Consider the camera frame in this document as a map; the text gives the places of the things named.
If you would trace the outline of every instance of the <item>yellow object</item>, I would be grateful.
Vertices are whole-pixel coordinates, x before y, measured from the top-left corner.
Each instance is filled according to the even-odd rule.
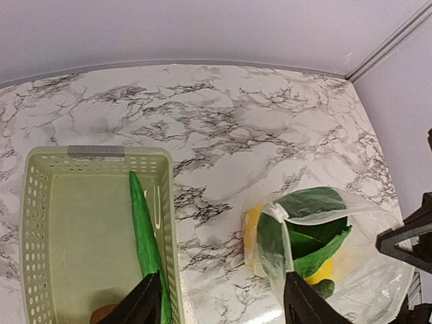
[[[319,283],[321,280],[330,279],[331,274],[333,273],[333,259],[328,259],[321,265],[317,272],[315,272],[310,277],[307,277],[305,280],[311,286]]]
[[[249,209],[246,214],[246,227],[244,229],[244,247],[252,248],[252,243],[257,238],[257,226],[259,222],[259,216],[261,215],[261,209],[264,204],[258,204],[252,209]]]

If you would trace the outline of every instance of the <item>wall trim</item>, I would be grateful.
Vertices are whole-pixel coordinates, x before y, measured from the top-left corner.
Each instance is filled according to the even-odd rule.
[[[375,51],[373,51],[362,63],[348,73],[345,78],[352,83],[362,78],[382,61],[396,46],[416,30],[432,14],[432,0],[428,0],[410,19],[400,26],[389,38],[387,38]]]
[[[275,70],[287,70],[293,72],[301,72],[306,74],[319,74],[321,76],[328,76],[330,78],[344,79],[345,77],[339,74],[333,74],[329,72],[322,72],[310,69],[302,69],[301,67],[292,67],[284,65],[273,65],[273,64],[261,64],[261,63],[251,63],[242,61],[217,61],[217,60],[154,60],[154,61],[133,61],[126,63],[113,63],[113,64],[102,64],[102,65],[90,65],[86,67],[78,67],[71,70],[63,70],[58,72],[51,72],[46,74],[39,74],[36,76],[30,76],[27,78],[17,79],[13,81],[7,81],[0,83],[0,89],[6,88],[7,86],[15,86],[25,82],[33,82],[45,78],[54,78],[57,76],[64,76],[66,74],[73,73],[86,73],[91,71],[108,70],[108,69],[119,69],[119,68],[135,68],[138,66],[150,66],[150,65],[169,65],[169,64],[186,64],[186,65],[231,65],[231,66],[246,66],[252,68],[267,68]]]

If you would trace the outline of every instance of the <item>basket handle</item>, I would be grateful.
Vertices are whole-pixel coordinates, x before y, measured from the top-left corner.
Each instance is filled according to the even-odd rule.
[[[124,146],[69,145],[70,157],[124,157]]]

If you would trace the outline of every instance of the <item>green leaf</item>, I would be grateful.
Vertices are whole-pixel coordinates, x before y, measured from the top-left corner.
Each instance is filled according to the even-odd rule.
[[[295,191],[278,199],[276,203],[288,212],[290,218],[301,218],[311,214],[346,209],[342,197],[330,187]]]
[[[294,260],[295,271],[303,278],[313,275],[326,260],[330,259],[336,253],[336,251],[339,250],[343,241],[350,232],[351,226],[343,230],[340,235],[335,236],[323,248],[320,248],[314,253],[310,253],[302,258]]]
[[[329,223],[314,226],[296,225],[290,222],[286,222],[286,224],[288,230],[310,236],[326,245],[336,235],[341,234],[341,232],[346,229],[348,218],[344,217],[336,219],[335,221],[330,221]]]
[[[294,260],[313,253],[325,246],[323,242],[305,234],[290,230],[288,230],[288,232],[290,234],[292,258]]]
[[[130,196],[132,199],[132,218],[134,221],[136,252],[141,266],[142,277],[158,273],[162,285],[161,324],[171,323],[171,301],[162,269],[161,255],[151,225],[150,211],[144,192],[135,172],[129,173]]]

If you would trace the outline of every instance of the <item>white wall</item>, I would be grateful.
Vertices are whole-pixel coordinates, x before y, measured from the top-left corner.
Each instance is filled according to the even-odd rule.
[[[146,60],[224,60],[345,75],[426,0],[2,1],[0,84]]]
[[[432,18],[354,86],[378,135],[404,216],[432,192]],[[423,302],[432,276],[422,273]]]

